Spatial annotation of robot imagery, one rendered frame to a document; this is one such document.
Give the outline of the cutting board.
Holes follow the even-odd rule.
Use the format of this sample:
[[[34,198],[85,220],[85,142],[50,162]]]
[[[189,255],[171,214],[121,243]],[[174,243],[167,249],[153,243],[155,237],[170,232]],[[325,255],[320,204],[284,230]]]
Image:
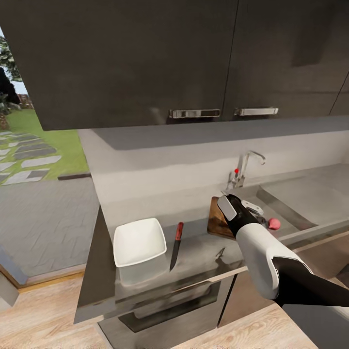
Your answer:
[[[228,226],[220,208],[217,205],[219,198],[220,197],[214,196],[211,199],[211,206],[210,206],[207,229],[210,232],[234,237],[234,235],[231,232],[230,227]]]

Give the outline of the parer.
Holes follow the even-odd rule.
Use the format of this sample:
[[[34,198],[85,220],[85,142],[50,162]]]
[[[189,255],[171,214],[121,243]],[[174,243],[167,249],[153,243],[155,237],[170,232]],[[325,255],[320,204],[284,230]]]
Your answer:
[[[174,243],[174,249],[173,249],[173,254],[172,254],[172,259],[171,259],[171,265],[170,265],[170,270],[172,269],[172,267],[174,266],[175,262],[176,262],[176,258],[177,258],[177,254],[178,254],[178,249],[179,249],[179,244],[181,242],[181,235],[182,235],[182,226],[183,226],[183,222],[179,222],[178,223],[178,229],[176,232],[176,237],[175,237],[175,243]]]

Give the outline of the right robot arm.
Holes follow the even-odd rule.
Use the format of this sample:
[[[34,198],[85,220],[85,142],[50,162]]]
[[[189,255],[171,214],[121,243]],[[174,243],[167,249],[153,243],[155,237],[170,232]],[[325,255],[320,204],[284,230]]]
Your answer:
[[[217,205],[259,294],[279,304],[318,349],[349,349],[349,289],[314,275],[253,216],[263,216],[259,206],[232,194]]]

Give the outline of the vidalia onion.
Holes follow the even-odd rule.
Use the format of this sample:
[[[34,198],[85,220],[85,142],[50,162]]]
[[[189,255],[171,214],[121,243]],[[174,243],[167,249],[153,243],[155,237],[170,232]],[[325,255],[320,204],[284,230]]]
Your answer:
[[[271,219],[268,222],[269,228],[278,230],[281,227],[281,222],[278,219]]]

